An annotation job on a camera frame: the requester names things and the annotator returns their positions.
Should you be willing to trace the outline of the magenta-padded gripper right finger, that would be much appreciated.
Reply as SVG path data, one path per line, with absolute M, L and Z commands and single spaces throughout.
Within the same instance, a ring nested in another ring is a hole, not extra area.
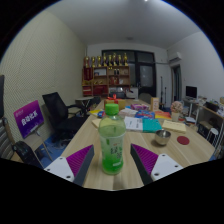
M 157 155 L 136 144 L 131 145 L 130 153 L 144 185 L 182 169 L 182 166 L 167 154 Z

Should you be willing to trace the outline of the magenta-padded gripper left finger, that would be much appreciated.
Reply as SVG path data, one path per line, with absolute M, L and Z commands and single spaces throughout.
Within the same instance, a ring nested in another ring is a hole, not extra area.
M 58 157 L 45 171 L 82 186 L 93 156 L 94 146 L 89 145 L 67 158 Z

